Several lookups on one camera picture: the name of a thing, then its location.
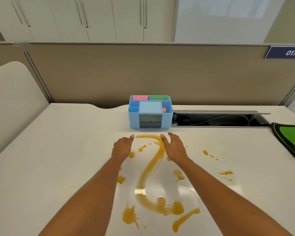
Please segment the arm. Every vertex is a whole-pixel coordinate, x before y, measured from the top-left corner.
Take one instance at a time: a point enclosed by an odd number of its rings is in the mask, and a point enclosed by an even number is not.
[[[114,144],[111,158],[58,211],[39,236],[104,236],[110,220],[117,178],[134,136]]]
[[[224,236],[291,236],[273,218],[188,158],[177,135],[161,134],[166,153],[186,174]]]

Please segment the desk organizer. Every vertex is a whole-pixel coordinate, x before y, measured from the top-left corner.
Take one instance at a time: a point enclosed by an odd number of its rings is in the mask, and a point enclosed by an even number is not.
[[[173,107],[166,95],[132,95],[128,114],[132,129],[170,129]]]

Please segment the green bag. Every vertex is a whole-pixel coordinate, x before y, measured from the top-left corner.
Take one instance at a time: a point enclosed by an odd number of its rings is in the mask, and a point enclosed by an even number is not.
[[[271,123],[275,137],[295,157],[295,125]]]

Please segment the pink sticky note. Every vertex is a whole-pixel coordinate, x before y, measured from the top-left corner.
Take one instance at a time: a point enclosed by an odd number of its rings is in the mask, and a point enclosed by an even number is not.
[[[133,100],[147,100],[147,96],[133,96]]]

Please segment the metal handle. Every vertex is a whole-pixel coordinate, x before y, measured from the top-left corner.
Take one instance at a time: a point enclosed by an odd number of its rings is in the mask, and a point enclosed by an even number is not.
[[[12,2],[12,0],[10,0],[10,1],[11,1],[11,3],[12,3],[12,6],[13,6],[13,8],[14,8],[14,10],[15,10],[16,14],[18,15],[18,18],[19,18],[19,20],[20,20],[21,24],[23,24],[23,22],[21,21],[21,18],[20,18],[20,16],[19,16],[19,14],[18,14],[18,12],[16,11],[16,8],[15,8],[15,6],[13,5],[13,2]]]
[[[87,14],[85,13],[84,5],[83,5],[83,0],[81,0],[81,1],[82,1],[82,8],[83,8],[83,11],[84,11],[85,22],[87,23]]]
[[[142,25],[142,15],[141,15],[141,0],[140,0],[140,25]]]
[[[22,10],[22,8],[21,8],[21,5],[20,5],[19,0],[16,0],[16,2],[17,2],[18,7],[20,8],[20,11],[21,11],[21,13],[22,13],[22,15],[23,15],[23,18],[24,18],[24,20],[25,20],[25,23],[28,25],[28,27],[30,27],[30,25],[29,25],[29,23],[28,23],[28,21],[27,21],[25,15],[24,15],[24,12],[23,12],[23,10]]]
[[[79,6],[78,6],[78,2],[75,0],[75,3],[76,3],[76,8],[78,8],[78,13],[79,13],[79,18],[80,18],[80,22],[81,22],[81,25],[82,24],[82,20],[81,20],[81,15],[80,15],[80,10],[79,10]]]
[[[147,0],[145,0],[145,26],[147,26],[147,18],[148,18],[148,17],[147,17],[147,14],[148,14],[148,13],[147,13],[147,9],[148,9],[148,8],[147,8]]]

